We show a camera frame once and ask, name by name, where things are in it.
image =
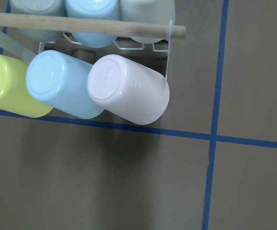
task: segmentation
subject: wooden rod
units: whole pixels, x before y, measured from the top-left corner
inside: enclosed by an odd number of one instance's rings
[[[0,13],[0,26],[64,32],[111,34],[120,37],[152,37],[167,39],[169,25],[94,20],[70,17]],[[185,39],[186,27],[171,26],[172,39]]]

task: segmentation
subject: gray floor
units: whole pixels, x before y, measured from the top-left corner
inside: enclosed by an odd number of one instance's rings
[[[158,121],[0,115],[0,230],[277,229],[277,1],[176,8],[188,34],[171,43],[171,97]],[[8,35],[37,51],[17,29]]]

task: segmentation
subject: cup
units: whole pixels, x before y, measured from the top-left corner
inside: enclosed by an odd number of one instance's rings
[[[12,13],[66,17],[64,0],[10,0],[10,4]],[[25,36],[37,42],[55,41],[63,35],[62,31],[24,28],[19,30]]]
[[[119,0],[66,0],[67,17],[101,20],[120,20]],[[102,48],[111,44],[117,36],[92,33],[72,33],[85,46]]]
[[[28,116],[44,116],[52,110],[35,100],[25,85],[28,62],[0,55],[0,109]]]
[[[28,91],[33,98],[68,114],[83,119],[96,117],[104,109],[91,100],[86,88],[91,67],[58,51],[44,51],[28,67]]]
[[[122,20],[126,22],[156,23],[169,25],[175,23],[174,0],[120,0]],[[140,43],[155,43],[157,38],[132,37]]]
[[[163,75],[115,54],[100,58],[91,68],[88,92],[99,106],[138,125],[157,120],[169,101]]]

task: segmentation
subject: lime green cup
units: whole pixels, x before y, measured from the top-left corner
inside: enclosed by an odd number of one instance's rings
[[[28,65],[26,61],[0,55],[0,109],[28,117],[41,117],[53,108],[29,94],[25,83]]]

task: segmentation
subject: wooden dowel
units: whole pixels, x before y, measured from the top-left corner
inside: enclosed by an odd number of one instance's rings
[[[0,26],[55,30],[64,32],[89,32],[120,37],[152,37],[167,39],[168,25],[94,20],[69,17],[39,16],[0,13]],[[185,39],[186,27],[171,26],[172,39]]]

